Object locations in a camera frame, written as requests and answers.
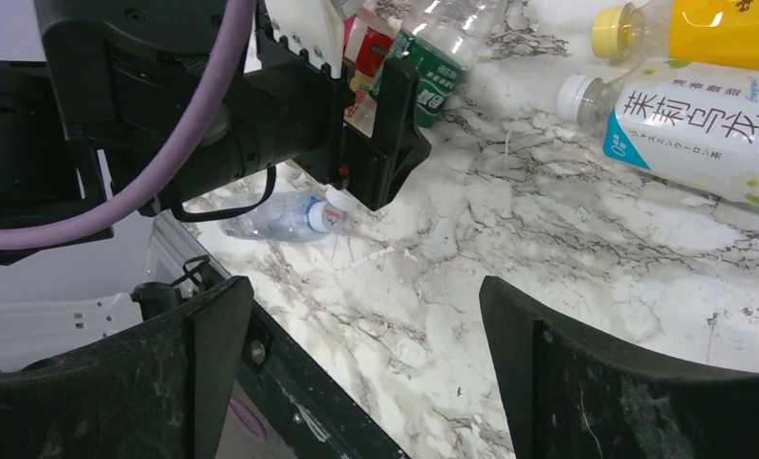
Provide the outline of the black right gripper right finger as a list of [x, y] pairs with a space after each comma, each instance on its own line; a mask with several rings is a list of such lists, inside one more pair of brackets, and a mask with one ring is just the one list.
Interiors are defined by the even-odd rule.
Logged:
[[759, 374], [677, 359], [488, 276], [488, 347], [519, 458], [759, 458]]

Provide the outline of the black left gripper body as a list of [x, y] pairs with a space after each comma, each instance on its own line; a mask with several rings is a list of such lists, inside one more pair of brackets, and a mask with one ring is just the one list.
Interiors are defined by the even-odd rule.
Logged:
[[[139, 71], [120, 62], [113, 97], [124, 132], [105, 155], [118, 193], [156, 156], [199, 81], [188, 63], [156, 63]], [[306, 154], [328, 156], [345, 109], [355, 100], [343, 80], [332, 80], [298, 59], [237, 76], [220, 109], [180, 171], [140, 208], [164, 210], [271, 166]]]

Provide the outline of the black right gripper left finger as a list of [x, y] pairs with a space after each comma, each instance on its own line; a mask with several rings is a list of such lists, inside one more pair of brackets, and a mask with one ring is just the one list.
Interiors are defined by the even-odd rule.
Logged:
[[234, 276], [92, 344], [0, 372], [0, 458], [212, 458], [253, 305]]

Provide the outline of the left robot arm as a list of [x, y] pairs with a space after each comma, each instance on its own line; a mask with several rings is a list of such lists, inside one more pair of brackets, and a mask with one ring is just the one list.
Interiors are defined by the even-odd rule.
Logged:
[[0, 61], [0, 265], [108, 239], [133, 212], [184, 204], [297, 163], [377, 210], [424, 162], [420, 74], [393, 58], [370, 134], [343, 54], [357, 1], [37, 1], [44, 58]]

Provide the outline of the red gold label bottle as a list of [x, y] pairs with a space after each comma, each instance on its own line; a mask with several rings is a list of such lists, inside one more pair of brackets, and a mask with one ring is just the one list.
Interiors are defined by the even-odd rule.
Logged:
[[344, 57], [354, 64], [350, 87], [356, 92], [356, 101], [346, 110], [345, 119], [368, 137], [373, 133], [377, 110], [371, 87], [395, 34], [387, 21], [365, 8], [345, 22]]

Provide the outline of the dark green label clear bottle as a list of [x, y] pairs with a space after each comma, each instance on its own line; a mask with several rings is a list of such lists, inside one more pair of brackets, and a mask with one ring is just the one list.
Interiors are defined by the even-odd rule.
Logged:
[[505, 1], [420, 0], [411, 3], [387, 58], [419, 72], [417, 124], [432, 127], [503, 20]]

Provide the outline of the white blue label tea bottle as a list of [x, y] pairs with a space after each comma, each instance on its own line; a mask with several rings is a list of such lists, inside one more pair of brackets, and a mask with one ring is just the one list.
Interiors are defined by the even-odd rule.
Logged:
[[611, 81], [569, 76], [555, 110], [616, 162], [759, 207], [759, 71], [651, 57]]

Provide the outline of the yellow juice bottle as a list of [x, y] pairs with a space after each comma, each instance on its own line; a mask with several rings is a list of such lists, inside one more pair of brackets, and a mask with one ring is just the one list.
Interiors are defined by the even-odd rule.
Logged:
[[590, 43], [614, 62], [666, 56], [759, 70], [759, 1], [629, 2], [596, 15]]

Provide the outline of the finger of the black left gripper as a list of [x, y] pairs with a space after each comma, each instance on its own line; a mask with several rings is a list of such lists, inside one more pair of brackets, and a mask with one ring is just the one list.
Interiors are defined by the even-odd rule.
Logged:
[[390, 204], [410, 174], [430, 155], [431, 143], [417, 124], [420, 76], [398, 58], [383, 63], [379, 89], [362, 86], [343, 132], [340, 175], [365, 207]]

